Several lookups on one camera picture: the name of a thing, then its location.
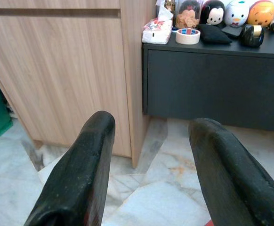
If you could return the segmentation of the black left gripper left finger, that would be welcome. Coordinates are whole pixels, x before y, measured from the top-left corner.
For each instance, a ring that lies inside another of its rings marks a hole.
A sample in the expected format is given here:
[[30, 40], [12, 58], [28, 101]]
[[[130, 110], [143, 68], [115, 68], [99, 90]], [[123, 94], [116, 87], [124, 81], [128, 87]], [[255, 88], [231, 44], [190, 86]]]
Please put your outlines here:
[[94, 113], [52, 169], [24, 226], [101, 226], [115, 119]]

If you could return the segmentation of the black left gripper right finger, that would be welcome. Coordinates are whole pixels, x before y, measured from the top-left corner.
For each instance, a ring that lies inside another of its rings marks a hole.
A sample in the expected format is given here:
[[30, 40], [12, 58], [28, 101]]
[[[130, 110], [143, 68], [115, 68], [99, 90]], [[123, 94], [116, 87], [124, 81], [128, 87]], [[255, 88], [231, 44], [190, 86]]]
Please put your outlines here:
[[189, 142], [213, 226], [274, 226], [274, 180], [232, 132], [198, 118]]

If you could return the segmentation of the dark grey low cabinet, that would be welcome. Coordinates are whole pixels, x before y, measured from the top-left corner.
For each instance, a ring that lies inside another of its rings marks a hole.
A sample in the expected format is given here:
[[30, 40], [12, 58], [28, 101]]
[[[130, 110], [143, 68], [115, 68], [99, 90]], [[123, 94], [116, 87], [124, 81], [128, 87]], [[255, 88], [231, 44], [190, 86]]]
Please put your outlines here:
[[274, 33], [258, 48], [182, 45], [175, 35], [165, 45], [143, 45], [143, 112], [274, 131]]

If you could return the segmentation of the light wooden cabinet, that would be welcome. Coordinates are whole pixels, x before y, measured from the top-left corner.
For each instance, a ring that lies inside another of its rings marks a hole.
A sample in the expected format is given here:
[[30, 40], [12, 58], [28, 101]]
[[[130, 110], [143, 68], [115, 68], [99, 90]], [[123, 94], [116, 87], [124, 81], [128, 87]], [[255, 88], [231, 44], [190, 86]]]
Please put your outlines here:
[[139, 162], [142, 31], [155, 0], [0, 0], [0, 89], [36, 147], [70, 146], [96, 111], [113, 153]]

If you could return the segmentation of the black jar with gold band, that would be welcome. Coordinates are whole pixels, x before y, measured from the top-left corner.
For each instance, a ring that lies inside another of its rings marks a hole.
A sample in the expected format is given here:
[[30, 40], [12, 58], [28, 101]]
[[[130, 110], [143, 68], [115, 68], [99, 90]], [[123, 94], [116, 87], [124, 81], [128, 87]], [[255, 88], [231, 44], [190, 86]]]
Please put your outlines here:
[[242, 45], [252, 48], [258, 48], [264, 40], [264, 28], [261, 25], [246, 24], [240, 34]]

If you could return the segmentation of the black fabric pouch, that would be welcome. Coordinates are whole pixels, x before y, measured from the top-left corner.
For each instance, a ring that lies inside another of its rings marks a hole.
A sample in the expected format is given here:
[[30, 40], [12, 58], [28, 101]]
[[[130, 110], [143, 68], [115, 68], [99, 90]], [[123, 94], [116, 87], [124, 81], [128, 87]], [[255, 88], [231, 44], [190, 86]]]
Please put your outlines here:
[[208, 44], [231, 44], [231, 39], [224, 34], [218, 27], [208, 24], [198, 24], [200, 39]]

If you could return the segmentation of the masking tape roll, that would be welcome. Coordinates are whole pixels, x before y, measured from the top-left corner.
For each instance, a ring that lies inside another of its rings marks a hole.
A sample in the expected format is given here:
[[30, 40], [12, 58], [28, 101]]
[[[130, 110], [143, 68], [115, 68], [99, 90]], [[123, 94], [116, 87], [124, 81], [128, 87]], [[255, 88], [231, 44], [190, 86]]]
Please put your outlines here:
[[176, 42], [184, 45], [194, 45], [200, 40], [201, 32], [193, 28], [179, 29], [176, 33]]

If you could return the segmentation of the dark grey flat case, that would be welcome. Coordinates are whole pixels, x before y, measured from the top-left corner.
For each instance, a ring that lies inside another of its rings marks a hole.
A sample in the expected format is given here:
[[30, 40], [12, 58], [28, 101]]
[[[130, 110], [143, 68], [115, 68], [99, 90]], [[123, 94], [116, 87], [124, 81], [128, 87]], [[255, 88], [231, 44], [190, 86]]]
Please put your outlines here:
[[229, 38], [237, 39], [240, 37], [242, 32], [242, 27], [232, 27], [232, 26], [225, 26], [221, 29], [221, 31], [226, 34]]

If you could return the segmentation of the white tissue pack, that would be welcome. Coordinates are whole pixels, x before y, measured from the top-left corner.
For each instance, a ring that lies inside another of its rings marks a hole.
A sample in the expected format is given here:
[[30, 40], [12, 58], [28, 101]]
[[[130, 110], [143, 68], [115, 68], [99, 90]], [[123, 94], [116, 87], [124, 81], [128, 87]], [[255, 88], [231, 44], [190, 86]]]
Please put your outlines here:
[[172, 31], [172, 20], [152, 19], [142, 32], [142, 42], [165, 45], [168, 43]]

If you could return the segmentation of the white duck plush toy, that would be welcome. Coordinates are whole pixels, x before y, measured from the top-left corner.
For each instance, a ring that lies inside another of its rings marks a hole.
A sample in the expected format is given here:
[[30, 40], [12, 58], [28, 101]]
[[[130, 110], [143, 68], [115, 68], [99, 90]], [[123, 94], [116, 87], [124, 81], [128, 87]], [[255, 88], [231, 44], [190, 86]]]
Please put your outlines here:
[[225, 24], [234, 28], [243, 26], [247, 21], [249, 10], [250, 7], [246, 0], [232, 0], [226, 6]]

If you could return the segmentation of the black mouse plush toy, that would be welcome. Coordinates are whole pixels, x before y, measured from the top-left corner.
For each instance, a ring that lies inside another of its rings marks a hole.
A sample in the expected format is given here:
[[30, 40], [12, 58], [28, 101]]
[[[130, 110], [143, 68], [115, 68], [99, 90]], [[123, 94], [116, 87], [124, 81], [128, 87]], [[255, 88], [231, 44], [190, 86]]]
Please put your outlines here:
[[220, 0], [208, 0], [202, 6], [200, 24], [219, 25], [223, 22], [225, 6]]

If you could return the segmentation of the clear dome with doll figure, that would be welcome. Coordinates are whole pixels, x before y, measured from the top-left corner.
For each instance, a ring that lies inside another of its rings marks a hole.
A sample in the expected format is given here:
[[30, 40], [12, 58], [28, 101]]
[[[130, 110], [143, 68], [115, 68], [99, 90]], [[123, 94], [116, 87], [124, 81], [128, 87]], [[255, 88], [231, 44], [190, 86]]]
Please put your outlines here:
[[175, 11], [175, 27], [196, 28], [200, 22], [202, 0], [178, 0]]

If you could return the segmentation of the yellow bear plush toy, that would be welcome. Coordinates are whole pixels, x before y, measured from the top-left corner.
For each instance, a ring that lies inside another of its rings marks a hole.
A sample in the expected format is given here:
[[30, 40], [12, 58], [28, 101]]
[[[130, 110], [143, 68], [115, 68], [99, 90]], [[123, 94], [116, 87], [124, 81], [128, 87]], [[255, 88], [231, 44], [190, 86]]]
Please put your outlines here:
[[274, 18], [274, 3], [270, 0], [259, 0], [251, 7], [247, 24], [267, 27]]

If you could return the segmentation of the white crumpled tissue paper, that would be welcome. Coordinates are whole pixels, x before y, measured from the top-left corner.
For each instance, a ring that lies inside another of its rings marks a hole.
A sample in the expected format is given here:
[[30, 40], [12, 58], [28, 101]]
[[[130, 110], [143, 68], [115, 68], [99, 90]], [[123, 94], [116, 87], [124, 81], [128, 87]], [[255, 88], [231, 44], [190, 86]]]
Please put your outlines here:
[[157, 0], [156, 6], [159, 7], [158, 20], [167, 21], [173, 18], [173, 14], [165, 7], [165, 2], [167, 0]]

